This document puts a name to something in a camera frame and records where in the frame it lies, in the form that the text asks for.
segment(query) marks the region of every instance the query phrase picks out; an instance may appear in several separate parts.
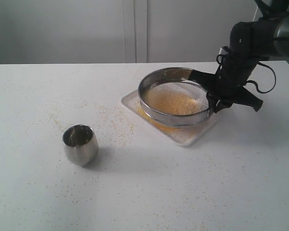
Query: table surface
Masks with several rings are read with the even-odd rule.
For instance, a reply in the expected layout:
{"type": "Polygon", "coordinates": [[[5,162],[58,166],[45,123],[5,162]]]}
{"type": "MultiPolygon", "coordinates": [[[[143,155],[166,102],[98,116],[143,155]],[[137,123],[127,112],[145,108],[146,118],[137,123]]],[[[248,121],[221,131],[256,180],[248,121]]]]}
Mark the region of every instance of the table surface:
{"type": "Polygon", "coordinates": [[[216,63],[0,65],[0,230],[289,231],[289,65],[267,64],[262,109],[224,110],[189,147],[119,102],[154,70],[216,63]],[[79,123],[100,145],[87,168],[61,142],[79,123]]]}

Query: table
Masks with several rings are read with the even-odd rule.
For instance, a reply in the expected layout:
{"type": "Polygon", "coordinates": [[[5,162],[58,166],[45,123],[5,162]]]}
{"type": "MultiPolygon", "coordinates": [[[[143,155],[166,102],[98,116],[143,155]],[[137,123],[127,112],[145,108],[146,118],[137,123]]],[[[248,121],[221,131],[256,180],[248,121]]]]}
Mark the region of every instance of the table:
{"type": "MultiPolygon", "coordinates": [[[[189,147],[120,99],[150,72],[216,63],[0,65],[0,231],[289,231],[289,65],[262,109],[234,105],[189,147]],[[100,151],[68,162],[62,134],[84,123],[100,151]]],[[[273,84],[257,67],[250,79],[273,84]]]]}

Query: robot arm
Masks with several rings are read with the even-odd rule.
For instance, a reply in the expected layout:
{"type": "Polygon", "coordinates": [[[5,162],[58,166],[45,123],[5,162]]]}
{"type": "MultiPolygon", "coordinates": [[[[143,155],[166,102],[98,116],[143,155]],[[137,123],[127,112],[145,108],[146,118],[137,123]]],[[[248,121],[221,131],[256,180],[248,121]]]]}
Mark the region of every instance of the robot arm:
{"type": "Polygon", "coordinates": [[[244,86],[253,83],[259,93],[269,91],[260,91],[255,81],[248,80],[250,74],[258,64],[270,68],[259,62],[264,58],[289,57],[289,12],[275,13],[261,0],[255,1],[263,17],[256,22],[240,22],[233,27],[228,54],[218,55],[220,66],[216,73],[193,71],[189,77],[208,92],[209,104],[216,113],[234,103],[251,106],[258,111],[263,101],[244,86]]]}

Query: white tray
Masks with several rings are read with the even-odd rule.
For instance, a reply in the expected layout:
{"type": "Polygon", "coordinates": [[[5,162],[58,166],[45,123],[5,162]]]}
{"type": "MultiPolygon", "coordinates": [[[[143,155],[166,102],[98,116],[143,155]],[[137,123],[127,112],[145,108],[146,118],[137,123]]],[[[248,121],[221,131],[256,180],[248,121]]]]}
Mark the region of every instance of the white tray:
{"type": "Polygon", "coordinates": [[[209,130],[214,124],[218,122],[221,115],[220,113],[213,114],[209,119],[193,127],[170,128],[158,124],[152,119],[149,119],[147,115],[145,115],[144,111],[141,109],[138,92],[136,90],[123,97],[121,104],[124,108],[132,112],[137,117],[141,118],[160,134],[165,135],[180,146],[188,146],[199,139],[207,130],[209,130]]]}

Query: cabinet door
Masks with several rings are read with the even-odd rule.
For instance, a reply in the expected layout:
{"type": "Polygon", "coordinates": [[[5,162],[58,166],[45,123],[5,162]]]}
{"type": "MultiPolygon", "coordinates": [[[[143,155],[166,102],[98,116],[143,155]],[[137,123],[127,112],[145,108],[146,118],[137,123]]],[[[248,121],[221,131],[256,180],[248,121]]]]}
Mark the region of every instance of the cabinet door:
{"type": "Polygon", "coordinates": [[[0,64],[133,62],[131,12],[133,0],[0,0],[0,64]]]}
{"type": "Polygon", "coordinates": [[[230,31],[252,21],[253,0],[147,0],[149,62],[215,61],[230,31]]]}

